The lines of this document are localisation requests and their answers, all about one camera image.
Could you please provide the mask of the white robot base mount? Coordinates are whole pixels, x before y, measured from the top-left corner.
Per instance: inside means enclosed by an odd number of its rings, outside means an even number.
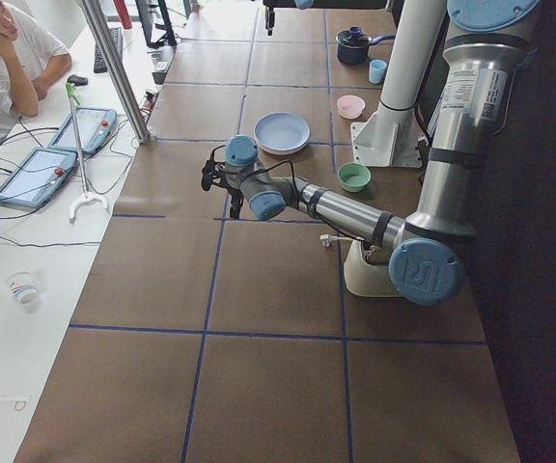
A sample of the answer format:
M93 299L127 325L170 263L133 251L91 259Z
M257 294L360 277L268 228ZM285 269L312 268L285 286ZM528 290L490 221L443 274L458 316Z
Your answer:
M419 126L413 108L446 16L443 0L407 0L377 110L351 125L354 161L368 167L419 168Z

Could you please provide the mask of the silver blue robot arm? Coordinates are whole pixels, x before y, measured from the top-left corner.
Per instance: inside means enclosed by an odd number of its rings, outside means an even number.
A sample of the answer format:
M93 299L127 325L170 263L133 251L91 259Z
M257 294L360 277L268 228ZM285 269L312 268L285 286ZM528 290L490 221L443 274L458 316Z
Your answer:
M347 289L436 306L457 296L464 249L475 235L468 207L513 73L528 59L538 1L406 1L379 104L351 127L353 165L424 172L416 209L379 210L311 181L275 177L259 137L237 135L202 170L204 190L221 187L231 215L248 205L266 221L293 208L351 245Z

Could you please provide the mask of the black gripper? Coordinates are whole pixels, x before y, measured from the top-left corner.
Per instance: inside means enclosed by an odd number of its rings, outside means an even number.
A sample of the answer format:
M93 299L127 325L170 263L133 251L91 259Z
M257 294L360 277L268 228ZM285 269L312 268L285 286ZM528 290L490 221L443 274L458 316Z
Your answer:
M271 7L266 7L264 10L264 27L269 36L273 35L275 26L275 11Z
M226 179L225 162L207 161L202 168L201 187L208 192L212 186L229 189L230 185Z

